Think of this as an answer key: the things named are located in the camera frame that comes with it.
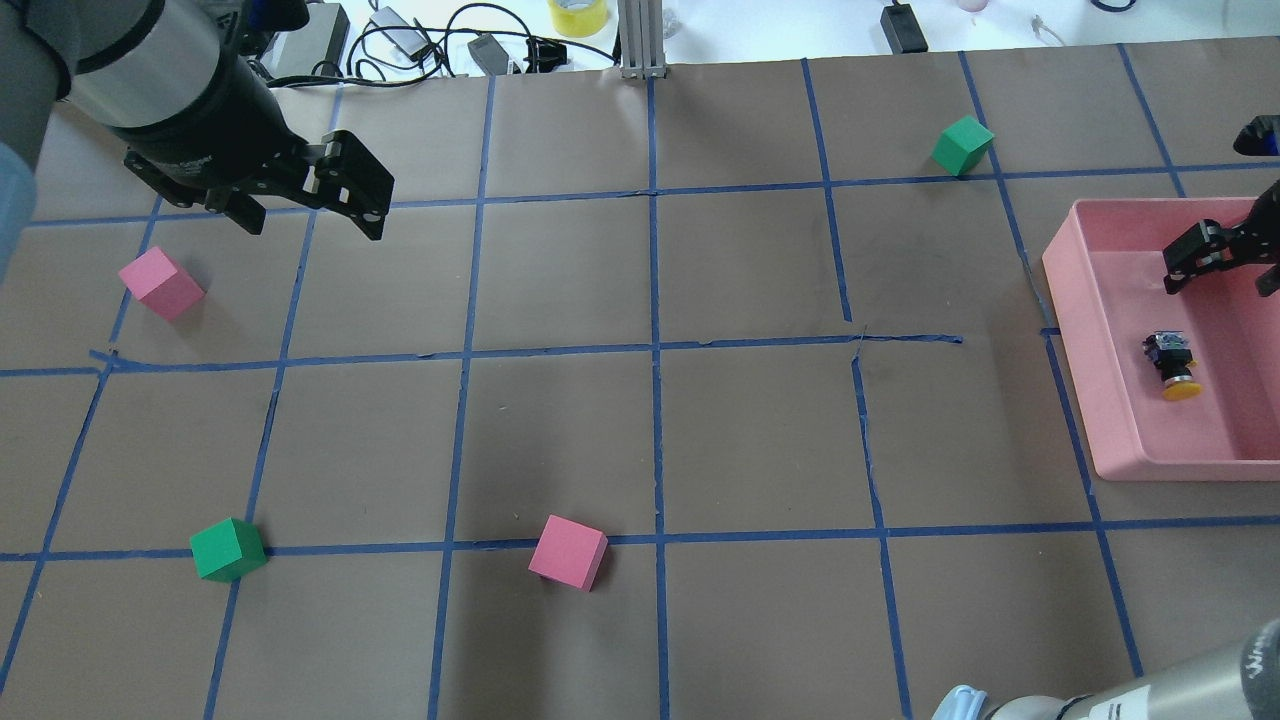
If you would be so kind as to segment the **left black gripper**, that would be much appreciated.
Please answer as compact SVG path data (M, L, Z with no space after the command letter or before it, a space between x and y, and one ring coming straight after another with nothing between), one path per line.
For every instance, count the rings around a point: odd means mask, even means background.
M204 205L260 236L259 195L348 218L370 241L385 231L393 174L347 129L310 145L262 79L229 50L124 55L100 70L100 123L125 145L124 167L170 205Z

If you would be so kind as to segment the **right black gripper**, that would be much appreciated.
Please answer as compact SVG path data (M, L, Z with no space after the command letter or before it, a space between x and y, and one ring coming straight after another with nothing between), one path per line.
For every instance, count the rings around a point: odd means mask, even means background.
M1245 123L1233 141L1233 150L1248 158L1279 156L1279 114L1258 115ZM1167 295L1179 293L1194 278L1244 265L1267 265L1254 279L1256 293L1267 299L1280 291L1279 183L1258 196L1244 219L1222 225L1212 219L1197 222L1162 251Z

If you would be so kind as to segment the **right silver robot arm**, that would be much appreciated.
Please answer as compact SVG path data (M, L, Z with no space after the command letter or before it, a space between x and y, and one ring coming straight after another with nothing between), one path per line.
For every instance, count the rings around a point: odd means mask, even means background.
M1277 482L1277 179L1257 199L1076 201L1044 251L1094 469L1120 482ZM1277 719L1277 616L1105 691L931 719Z

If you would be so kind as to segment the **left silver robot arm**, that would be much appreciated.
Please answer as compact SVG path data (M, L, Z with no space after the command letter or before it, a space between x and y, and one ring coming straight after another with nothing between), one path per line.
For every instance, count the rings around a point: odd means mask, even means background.
M269 81L204 1L3 4L3 260L37 205L52 109L68 102L125 145L124 165L164 202L260 234L262 197L324 209L384 234L392 173L353 133L307 142Z

